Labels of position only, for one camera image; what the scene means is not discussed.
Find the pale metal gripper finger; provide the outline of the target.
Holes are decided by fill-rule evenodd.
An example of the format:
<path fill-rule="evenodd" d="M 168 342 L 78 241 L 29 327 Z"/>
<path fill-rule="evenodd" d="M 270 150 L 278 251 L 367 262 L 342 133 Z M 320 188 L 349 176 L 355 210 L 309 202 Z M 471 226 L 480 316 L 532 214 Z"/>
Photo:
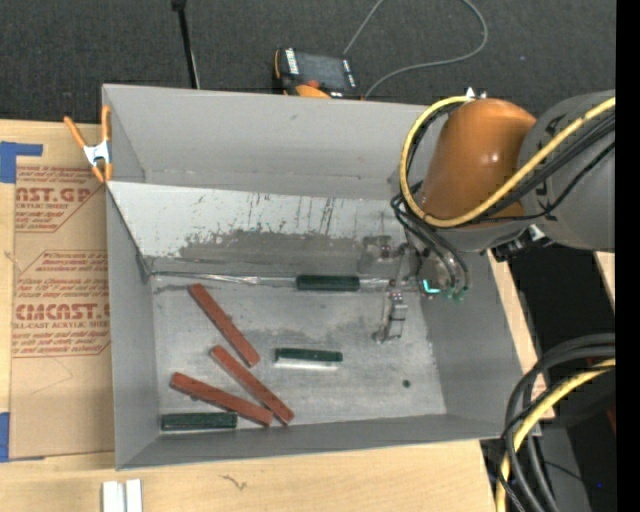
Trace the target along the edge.
<path fill-rule="evenodd" d="M 360 275 L 396 275 L 400 266 L 398 246 L 389 235 L 367 236 L 357 262 Z"/>
<path fill-rule="evenodd" d="M 407 318 L 408 305 L 399 291 L 389 291 L 386 294 L 381 324 L 373 334 L 376 343 L 382 344 L 398 339 L 402 336 Z"/>

